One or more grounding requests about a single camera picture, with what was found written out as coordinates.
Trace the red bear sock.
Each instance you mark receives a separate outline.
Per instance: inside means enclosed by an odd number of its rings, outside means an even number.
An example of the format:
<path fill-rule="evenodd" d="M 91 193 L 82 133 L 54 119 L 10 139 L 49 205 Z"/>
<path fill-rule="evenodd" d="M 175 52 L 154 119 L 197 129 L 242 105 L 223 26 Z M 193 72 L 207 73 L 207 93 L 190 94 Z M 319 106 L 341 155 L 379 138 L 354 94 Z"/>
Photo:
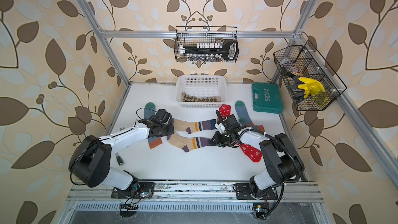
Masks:
<path fill-rule="evenodd" d="M 254 163 L 258 163 L 262 159 L 262 152 L 248 144 L 241 144 L 240 149 L 242 152 Z"/>
<path fill-rule="evenodd" d="M 223 119 L 230 116 L 231 115 L 231 105 L 223 104 L 221 107 L 219 107 L 219 113 L 221 114 L 221 117 Z"/>

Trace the blue orange striped sock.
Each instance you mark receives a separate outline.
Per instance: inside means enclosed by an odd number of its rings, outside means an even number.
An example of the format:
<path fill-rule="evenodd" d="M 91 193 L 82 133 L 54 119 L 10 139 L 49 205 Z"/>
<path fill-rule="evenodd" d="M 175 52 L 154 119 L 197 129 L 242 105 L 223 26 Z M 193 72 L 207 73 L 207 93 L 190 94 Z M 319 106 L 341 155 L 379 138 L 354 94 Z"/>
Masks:
<path fill-rule="evenodd" d="M 155 105 L 152 102 L 149 102 L 145 105 L 144 109 L 144 117 L 149 119 L 151 116 L 155 115 L 156 109 Z M 148 145 L 150 149 L 156 148 L 157 146 L 161 145 L 163 142 L 161 138 L 151 137 L 148 138 Z"/>

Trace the argyle brown sock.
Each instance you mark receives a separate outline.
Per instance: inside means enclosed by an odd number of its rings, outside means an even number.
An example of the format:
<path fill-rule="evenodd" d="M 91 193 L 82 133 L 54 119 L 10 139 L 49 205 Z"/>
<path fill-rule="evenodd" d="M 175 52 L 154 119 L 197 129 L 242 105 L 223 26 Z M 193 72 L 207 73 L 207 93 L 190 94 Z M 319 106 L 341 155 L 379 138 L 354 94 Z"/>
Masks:
<path fill-rule="evenodd" d="M 185 92 L 182 93 L 181 100 L 183 102 L 199 102 L 197 97 L 188 95 Z"/>
<path fill-rule="evenodd" d="M 214 103 L 221 102 L 221 97 L 212 96 L 212 97 L 197 97 L 199 99 L 198 103 Z"/>

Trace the beige purple striped sock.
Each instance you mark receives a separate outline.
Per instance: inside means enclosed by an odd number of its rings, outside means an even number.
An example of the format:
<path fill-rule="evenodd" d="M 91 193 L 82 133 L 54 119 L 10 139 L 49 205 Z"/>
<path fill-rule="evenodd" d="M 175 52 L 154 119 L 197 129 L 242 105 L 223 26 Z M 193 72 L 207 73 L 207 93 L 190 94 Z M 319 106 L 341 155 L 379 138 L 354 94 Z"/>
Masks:
<path fill-rule="evenodd" d="M 173 119 L 174 129 L 177 131 L 186 132 L 192 134 L 195 132 L 200 132 L 204 130 L 215 130 L 216 119 L 209 119 L 205 121 L 198 122 L 187 122 L 178 119 Z"/>
<path fill-rule="evenodd" d="M 184 152 L 190 152 L 195 149 L 200 149 L 209 146 L 209 141 L 210 141 L 210 139 L 203 137 L 186 138 L 180 136 L 178 133 L 174 133 L 170 136 L 167 136 L 166 138 L 171 145 L 179 149 L 182 149 Z"/>

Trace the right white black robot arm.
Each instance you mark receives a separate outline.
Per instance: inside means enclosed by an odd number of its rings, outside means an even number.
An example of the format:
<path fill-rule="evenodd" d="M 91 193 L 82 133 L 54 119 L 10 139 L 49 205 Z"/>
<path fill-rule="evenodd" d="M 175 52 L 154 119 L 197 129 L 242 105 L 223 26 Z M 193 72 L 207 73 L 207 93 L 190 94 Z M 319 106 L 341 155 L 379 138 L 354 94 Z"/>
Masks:
<path fill-rule="evenodd" d="M 223 118 L 219 111 L 216 114 L 217 131 L 209 142 L 210 146 L 238 148 L 249 145 L 261 151 L 265 170 L 249 180 L 252 197 L 262 198 L 269 189 L 300 180 L 304 163 L 285 134 L 271 136 L 253 127 L 240 125 L 234 115 Z"/>

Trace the blue green toe sock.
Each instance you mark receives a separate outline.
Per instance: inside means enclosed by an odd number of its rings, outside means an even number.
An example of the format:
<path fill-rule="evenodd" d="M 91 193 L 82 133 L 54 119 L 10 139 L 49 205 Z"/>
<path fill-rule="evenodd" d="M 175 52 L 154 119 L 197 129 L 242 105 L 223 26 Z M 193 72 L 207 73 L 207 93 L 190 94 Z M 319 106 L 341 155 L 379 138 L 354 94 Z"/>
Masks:
<path fill-rule="evenodd" d="M 262 125 L 254 125 L 252 122 L 251 118 L 249 117 L 249 114 L 247 112 L 246 106 L 244 102 L 242 101 L 237 101 L 235 103 L 235 111 L 238 115 L 238 121 L 241 125 L 247 126 L 247 127 L 252 127 L 255 130 L 259 130 L 261 132 L 264 132 L 264 127 Z"/>

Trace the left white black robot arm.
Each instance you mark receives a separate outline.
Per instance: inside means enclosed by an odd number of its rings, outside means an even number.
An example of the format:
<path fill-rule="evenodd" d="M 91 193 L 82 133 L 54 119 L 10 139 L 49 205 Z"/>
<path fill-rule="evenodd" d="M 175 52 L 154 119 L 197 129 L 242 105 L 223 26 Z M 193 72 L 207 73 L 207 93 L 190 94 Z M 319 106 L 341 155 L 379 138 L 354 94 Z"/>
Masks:
<path fill-rule="evenodd" d="M 70 176 L 81 181 L 81 186 L 99 185 L 130 191 L 138 180 L 127 171 L 112 168 L 111 158 L 121 150 L 148 138 L 161 138 L 174 133 L 172 115 L 165 109 L 150 118 L 137 120 L 135 125 L 99 138 L 90 135 L 76 148 L 69 162 Z"/>

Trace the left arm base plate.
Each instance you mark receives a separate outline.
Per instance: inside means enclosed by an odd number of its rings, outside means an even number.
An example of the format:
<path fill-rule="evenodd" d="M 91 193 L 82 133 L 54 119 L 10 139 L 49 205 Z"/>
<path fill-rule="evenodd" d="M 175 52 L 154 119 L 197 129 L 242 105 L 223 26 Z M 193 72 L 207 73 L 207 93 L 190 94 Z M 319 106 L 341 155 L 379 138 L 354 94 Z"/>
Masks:
<path fill-rule="evenodd" d="M 138 181 L 127 190 L 114 188 L 111 194 L 112 199 L 140 199 L 151 198 L 154 193 L 155 183 Z"/>

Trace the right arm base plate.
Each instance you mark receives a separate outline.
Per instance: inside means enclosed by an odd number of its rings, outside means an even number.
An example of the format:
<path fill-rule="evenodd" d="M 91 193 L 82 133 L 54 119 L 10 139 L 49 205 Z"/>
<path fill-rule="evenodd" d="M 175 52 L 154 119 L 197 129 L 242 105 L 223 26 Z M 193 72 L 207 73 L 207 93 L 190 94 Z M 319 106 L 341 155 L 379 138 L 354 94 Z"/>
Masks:
<path fill-rule="evenodd" d="M 260 192 L 254 193 L 250 189 L 249 183 L 236 183 L 233 185 L 233 190 L 236 193 L 237 200 L 277 200 L 278 193 L 272 188 L 261 190 Z"/>

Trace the white plastic basket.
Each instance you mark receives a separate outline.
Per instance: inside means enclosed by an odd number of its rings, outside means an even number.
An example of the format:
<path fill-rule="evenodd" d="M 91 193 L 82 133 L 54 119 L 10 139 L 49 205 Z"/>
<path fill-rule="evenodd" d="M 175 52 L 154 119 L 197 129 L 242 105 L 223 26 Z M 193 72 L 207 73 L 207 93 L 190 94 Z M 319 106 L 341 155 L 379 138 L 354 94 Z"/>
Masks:
<path fill-rule="evenodd" d="M 195 97 L 221 97 L 221 102 L 196 103 L 183 102 L 182 93 Z M 226 102 L 227 82 L 223 76 L 215 75 L 189 75 L 180 76 L 175 88 L 175 100 L 182 107 L 193 108 L 219 108 Z"/>

